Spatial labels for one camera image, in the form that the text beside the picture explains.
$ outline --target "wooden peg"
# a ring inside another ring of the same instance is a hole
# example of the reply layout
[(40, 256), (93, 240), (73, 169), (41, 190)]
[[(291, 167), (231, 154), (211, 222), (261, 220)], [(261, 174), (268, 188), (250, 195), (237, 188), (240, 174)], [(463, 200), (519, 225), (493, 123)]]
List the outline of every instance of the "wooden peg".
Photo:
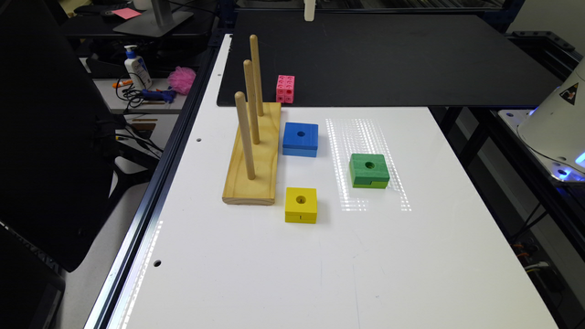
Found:
[(304, 20), (307, 22), (314, 21), (314, 5), (315, 0), (304, 1)]
[(258, 114), (256, 112), (256, 92), (254, 90), (254, 73), (252, 62), (249, 59), (244, 60), (244, 77), (246, 78), (246, 92), (248, 93), (248, 108), (250, 109), (250, 124), (252, 130), (252, 142), (255, 145), (260, 143), (260, 134), (258, 129)]
[(254, 68), (254, 86), (256, 89), (256, 111), (259, 116), (264, 115), (264, 101), (262, 100), (262, 80), (260, 75), (260, 52), (258, 50), (258, 37), (250, 36), (250, 52), (252, 55), (252, 67)]
[(246, 111), (246, 96), (243, 92), (238, 91), (234, 98), (236, 99), (236, 109), (238, 109), (239, 133), (244, 150), (246, 171), (248, 172), (248, 179), (252, 180), (256, 178), (256, 174), (254, 173), (254, 157), (252, 155), (250, 127), (248, 126), (248, 111)]

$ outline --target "wooden dowel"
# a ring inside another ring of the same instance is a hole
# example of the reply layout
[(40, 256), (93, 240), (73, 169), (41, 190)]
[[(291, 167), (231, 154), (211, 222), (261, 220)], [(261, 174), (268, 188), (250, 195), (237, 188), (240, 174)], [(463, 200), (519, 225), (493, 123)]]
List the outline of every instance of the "wooden dowel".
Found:
[(254, 86), (256, 89), (256, 111), (259, 116), (264, 115), (264, 102), (262, 100), (262, 79), (260, 74), (260, 53), (258, 50), (258, 37), (250, 36), (250, 52), (252, 55), (252, 66), (254, 67)]
[(248, 111), (246, 111), (246, 96), (243, 92), (238, 91), (234, 95), (236, 99), (236, 109), (238, 109), (239, 134), (244, 149), (244, 160), (246, 160), (246, 171), (248, 179), (256, 178), (254, 173), (254, 156), (252, 155), (252, 143), (250, 140), (250, 127), (248, 126)]
[(258, 129), (258, 115), (256, 114), (256, 93), (254, 91), (254, 73), (252, 62), (244, 60), (244, 77), (246, 78), (246, 92), (248, 93), (248, 108), (250, 109), (250, 125), (252, 130), (252, 142), (255, 145), (260, 143)]

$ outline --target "blue block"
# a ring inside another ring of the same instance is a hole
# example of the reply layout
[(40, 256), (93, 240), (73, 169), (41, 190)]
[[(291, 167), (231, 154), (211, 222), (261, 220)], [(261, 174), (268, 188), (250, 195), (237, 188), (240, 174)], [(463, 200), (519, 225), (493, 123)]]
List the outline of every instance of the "blue block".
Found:
[(316, 157), (318, 145), (319, 125), (295, 122), (287, 122), (284, 125), (282, 154)]
[(288, 147), (283, 147), (282, 155), (317, 157), (317, 150), (292, 149)]

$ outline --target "pink sticky note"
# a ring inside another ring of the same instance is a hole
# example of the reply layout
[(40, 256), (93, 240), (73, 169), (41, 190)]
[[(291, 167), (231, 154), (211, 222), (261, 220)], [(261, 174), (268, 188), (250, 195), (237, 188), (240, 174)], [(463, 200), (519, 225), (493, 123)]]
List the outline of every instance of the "pink sticky note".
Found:
[(112, 12), (114, 14), (116, 14), (117, 16), (120, 16), (123, 19), (130, 19), (132, 17), (136, 17), (136, 16), (140, 16), (141, 14), (133, 9), (130, 8), (124, 8), (124, 9), (118, 9), (118, 10), (112, 10)]

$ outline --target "green block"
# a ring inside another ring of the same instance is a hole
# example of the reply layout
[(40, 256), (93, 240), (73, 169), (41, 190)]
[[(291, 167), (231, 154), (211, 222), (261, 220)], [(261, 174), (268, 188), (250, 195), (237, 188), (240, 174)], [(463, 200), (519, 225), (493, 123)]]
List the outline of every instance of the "green block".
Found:
[(388, 185), (390, 180), (383, 154), (351, 154), (349, 173), (353, 187), (370, 186), (373, 182)]
[(388, 182), (372, 182), (370, 185), (353, 184), (354, 188), (386, 188)]

